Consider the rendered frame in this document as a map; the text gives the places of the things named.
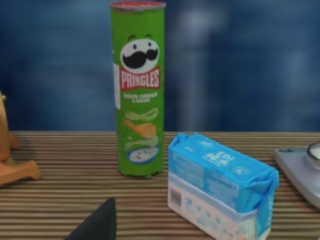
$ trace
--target mustache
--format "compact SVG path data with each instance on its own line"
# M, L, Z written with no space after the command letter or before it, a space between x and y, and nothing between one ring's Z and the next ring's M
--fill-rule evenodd
M145 65L147 60L155 60L158 56L158 49L149 49L147 52L136 51L130 56L122 55L123 63L131 69L139 69Z

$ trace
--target striped tabletop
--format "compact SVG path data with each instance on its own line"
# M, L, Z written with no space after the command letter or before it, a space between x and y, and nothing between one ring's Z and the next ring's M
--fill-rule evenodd
M316 133L203 133L273 167L273 149L317 142ZM165 147L175 133L165 134ZM117 172L114 133L17 132L15 160L36 160L43 180L0 187L0 240L62 240L107 198L116 197L118 240L209 240L167 208L165 170L152 179ZM320 211L280 172L270 240L316 240Z

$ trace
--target blue and white package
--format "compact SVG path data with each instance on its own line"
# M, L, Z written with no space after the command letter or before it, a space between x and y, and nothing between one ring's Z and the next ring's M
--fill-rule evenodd
M278 171L200 134L168 149L168 207L217 240L264 240Z

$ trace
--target orange base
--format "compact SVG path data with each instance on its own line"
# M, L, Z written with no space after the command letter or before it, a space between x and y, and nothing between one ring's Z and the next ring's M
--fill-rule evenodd
M26 163L16 164L10 156L5 161L0 162L0 185L25 178L32 178L34 180L42 178L35 161L30 160Z

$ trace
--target gray device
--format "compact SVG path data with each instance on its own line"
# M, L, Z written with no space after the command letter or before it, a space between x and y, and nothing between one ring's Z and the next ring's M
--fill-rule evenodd
M276 149L274 159L305 199L320 209L320 142Z

